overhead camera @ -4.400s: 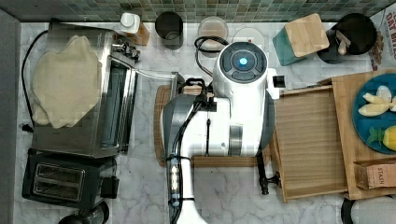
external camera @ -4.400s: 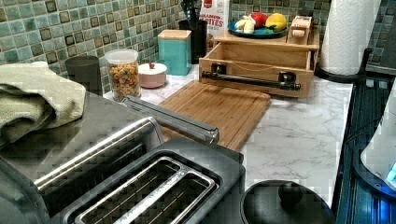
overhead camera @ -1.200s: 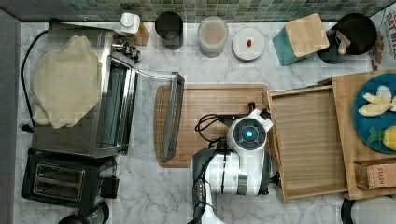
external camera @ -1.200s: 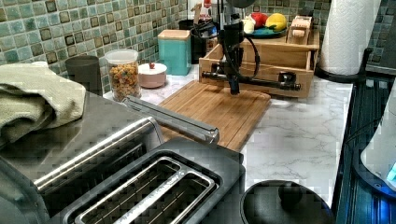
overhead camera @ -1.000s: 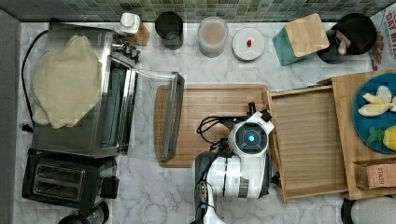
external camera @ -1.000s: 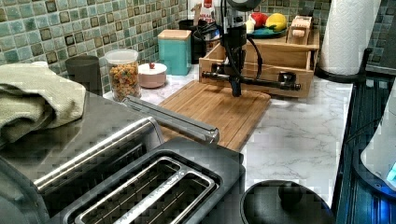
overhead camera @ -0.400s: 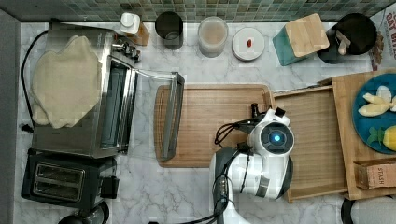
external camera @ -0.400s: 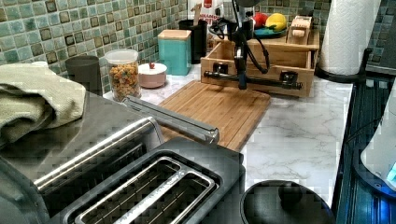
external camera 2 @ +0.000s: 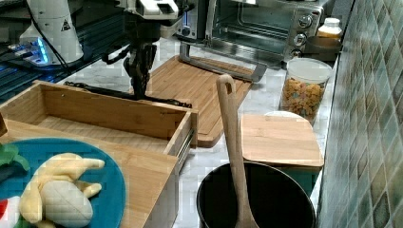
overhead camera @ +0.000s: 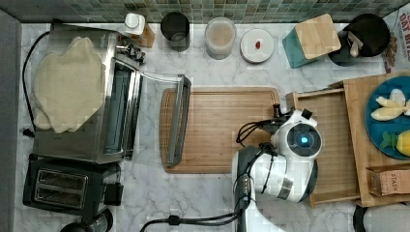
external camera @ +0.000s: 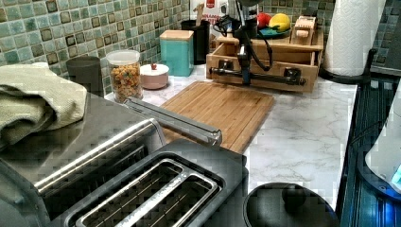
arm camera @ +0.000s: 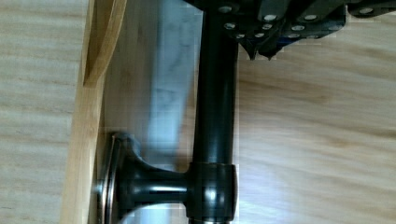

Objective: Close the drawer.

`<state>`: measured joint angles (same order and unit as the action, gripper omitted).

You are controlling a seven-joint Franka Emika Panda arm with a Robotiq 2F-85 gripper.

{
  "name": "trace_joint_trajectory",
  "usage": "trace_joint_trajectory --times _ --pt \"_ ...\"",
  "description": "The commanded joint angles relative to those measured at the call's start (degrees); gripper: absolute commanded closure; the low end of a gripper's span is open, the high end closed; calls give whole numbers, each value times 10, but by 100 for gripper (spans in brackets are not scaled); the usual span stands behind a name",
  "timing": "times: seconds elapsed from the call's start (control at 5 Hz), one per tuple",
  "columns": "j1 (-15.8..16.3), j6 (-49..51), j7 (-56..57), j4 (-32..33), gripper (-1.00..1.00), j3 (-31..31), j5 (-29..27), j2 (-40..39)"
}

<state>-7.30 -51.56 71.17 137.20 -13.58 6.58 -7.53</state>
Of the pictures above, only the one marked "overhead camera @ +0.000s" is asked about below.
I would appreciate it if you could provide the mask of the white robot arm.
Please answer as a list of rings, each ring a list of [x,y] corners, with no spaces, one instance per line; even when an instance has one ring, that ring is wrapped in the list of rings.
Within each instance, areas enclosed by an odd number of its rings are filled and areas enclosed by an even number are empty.
[[[316,186],[316,157],[323,142],[312,113],[303,109],[280,115],[266,131],[269,142],[244,147],[233,157],[234,210],[239,213],[234,232],[285,232],[262,214],[256,196],[300,203]]]

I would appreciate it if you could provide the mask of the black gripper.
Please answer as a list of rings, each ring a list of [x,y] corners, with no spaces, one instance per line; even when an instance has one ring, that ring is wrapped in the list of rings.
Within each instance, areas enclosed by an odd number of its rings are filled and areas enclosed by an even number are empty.
[[[287,122],[292,116],[294,108],[291,107],[288,112],[282,113],[280,104],[275,103],[273,105],[273,118],[270,120],[262,121],[257,127],[268,133],[275,133],[281,126]]]

